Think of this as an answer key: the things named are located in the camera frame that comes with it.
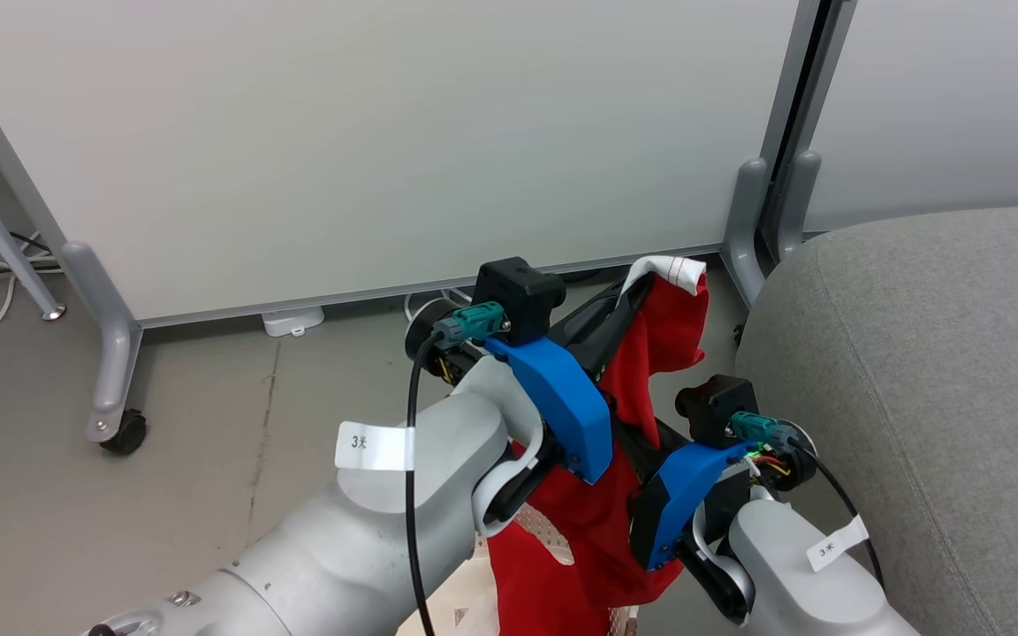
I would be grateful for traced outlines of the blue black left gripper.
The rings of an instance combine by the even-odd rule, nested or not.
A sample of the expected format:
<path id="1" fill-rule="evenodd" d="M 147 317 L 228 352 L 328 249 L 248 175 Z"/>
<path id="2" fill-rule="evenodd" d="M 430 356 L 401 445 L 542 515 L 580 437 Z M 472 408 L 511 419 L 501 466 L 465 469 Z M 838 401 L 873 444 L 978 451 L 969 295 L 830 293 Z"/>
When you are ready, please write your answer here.
<path id="1" fill-rule="evenodd" d="M 539 313 L 512 319 L 505 307 L 483 306 L 484 314 L 501 319 L 498 331 L 490 331 L 485 339 L 484 349 L 509 366 L 557 440 L 562 463 L 590 486 L 602 478 L 613 458 L 609 406 L 593 380 L 601 380 L 611 365 L 651 287 L 651 276 L 638 278 L 626 291 L 625 282 L 615 282 L 566 316 L 566 326 L 598 326 L 593 379 L 555 341 L 554 327 L 545 323 L 541 329 Z"/>

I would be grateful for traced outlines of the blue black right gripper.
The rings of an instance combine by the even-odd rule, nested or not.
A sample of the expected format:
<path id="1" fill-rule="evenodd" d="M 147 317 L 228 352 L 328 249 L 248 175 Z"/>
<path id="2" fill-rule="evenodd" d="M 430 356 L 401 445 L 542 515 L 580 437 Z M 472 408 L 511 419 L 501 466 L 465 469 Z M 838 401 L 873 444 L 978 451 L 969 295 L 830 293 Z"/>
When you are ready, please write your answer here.
<path id="1" fill-rule="evenodd" d="M 639 480 L 627 502 L 627 543 L 647 572 L 674 560 L 679 543 L 695 548 L 690 532 L 700 507 L 703 538 L 715 541 L 725 536 L 733 516 L 750 499 L 750 472 L 743 462 L 746 444 L 714 448 L 691 443 L 658 419 L 654 432 L 656 440 L 640 424 L 615 415 L 615 442 Z"/>

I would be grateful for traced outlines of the red white clothing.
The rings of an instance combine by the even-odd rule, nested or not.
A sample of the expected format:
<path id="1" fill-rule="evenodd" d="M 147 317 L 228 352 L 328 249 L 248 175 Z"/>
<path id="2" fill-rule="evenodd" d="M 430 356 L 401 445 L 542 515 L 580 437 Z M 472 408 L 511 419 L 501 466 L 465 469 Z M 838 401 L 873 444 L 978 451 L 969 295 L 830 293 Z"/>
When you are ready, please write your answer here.
<path id="1" fill-rule="evenodd" d="M 700 341 L 710 307 L 706 276 L 699 271 L 694 282 L 676 284 L 680 265 L 681 261 L 672 261 L 655 276 L 651 293 L 602 378 L 604 394 L 617 407 L 619 418 L 640 424 L 653 440 L 651 377 L 689 369 L 704 355 Z M 611 465 L 593 486 L 557 468 L 527 500 L 568 541 L 582 591 L 593 605 L 651 603 L 682 574 L 679 561 L 653 572 L 635 561 L 627 543 L 627 502 L 638 486 L 633 467 L 617 446 Z"/>

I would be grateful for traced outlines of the cream perforated laundry basket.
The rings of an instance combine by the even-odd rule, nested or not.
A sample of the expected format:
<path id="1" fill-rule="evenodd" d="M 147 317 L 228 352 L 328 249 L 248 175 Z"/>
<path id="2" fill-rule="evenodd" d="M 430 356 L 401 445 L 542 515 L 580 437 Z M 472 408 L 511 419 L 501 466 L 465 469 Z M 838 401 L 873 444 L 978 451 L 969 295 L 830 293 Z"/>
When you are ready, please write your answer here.
<path id="1" fill-rule="evenodd" d="M 543 517 L 514 522 L 429 596 L 436 636 L 638 636 L 638 608 L 587 600 L 563 536 Z"/>

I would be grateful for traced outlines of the wide white partition board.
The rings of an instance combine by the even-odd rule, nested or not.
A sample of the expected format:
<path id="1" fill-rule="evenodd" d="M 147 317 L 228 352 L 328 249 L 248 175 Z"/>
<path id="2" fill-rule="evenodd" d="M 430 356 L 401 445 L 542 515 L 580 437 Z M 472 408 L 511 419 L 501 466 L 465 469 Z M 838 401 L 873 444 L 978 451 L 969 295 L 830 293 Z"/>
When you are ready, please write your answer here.
<path id="1" fill-rule="evenodd" d="M 812 0 L 0 0 L 0 170 L 145 329 L 706 254 L 750 233 Z"/>

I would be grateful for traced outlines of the grey fabric sofa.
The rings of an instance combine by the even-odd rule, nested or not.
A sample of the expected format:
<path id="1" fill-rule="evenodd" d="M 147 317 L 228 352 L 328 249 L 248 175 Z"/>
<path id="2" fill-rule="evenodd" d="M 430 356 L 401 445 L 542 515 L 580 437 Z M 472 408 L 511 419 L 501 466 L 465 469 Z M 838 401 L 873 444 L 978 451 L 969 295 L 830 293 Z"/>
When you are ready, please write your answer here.
<path id="1" fill-rule="evenodd" d="M 1018 636 L 1018 208 L 805 241 L 736 370 L 815 440 L 922 636 Z"/>

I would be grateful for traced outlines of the white plastic adapter box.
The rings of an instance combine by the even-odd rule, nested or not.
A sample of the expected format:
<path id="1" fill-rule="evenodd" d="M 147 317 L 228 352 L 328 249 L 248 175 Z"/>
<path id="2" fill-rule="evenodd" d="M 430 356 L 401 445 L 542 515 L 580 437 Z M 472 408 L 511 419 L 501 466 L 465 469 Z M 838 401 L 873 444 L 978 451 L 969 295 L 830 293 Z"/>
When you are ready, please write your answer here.
<path id="1" fill-rule="evenodd" d="M 315 329 L 326 319 L 323 307 L 298 307 L 262 313 L 262 325 L 268 337 L 303 337 L 309 329 Z"/>

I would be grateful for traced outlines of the narrow white partition board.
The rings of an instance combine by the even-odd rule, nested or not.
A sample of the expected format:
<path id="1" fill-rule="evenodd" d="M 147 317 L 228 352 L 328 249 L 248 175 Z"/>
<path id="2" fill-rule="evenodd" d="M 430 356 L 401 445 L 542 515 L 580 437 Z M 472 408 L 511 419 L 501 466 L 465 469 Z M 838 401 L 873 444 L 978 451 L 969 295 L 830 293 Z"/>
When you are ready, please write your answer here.
<path id="1" fill-rule="evenodd" d="M 989 208 L 1018 209 L 1018 0 L 833 0 L 767 210 L 774 257 Z"/>

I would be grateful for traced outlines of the large black caster wheel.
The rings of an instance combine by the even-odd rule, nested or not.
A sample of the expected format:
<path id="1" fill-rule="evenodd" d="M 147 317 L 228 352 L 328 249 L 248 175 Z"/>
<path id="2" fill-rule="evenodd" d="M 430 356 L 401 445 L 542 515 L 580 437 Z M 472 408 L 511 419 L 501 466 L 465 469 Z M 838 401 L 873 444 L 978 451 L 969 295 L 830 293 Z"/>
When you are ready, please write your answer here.
<path id="1" fill-rule="evenodd" d="M 126 408 L 122 413 L 118 431 L 109 440 L 98 443 L 103 451 L 118 458 L 133 455 L 147 437 L 147 420 L 137 408 Z"/>

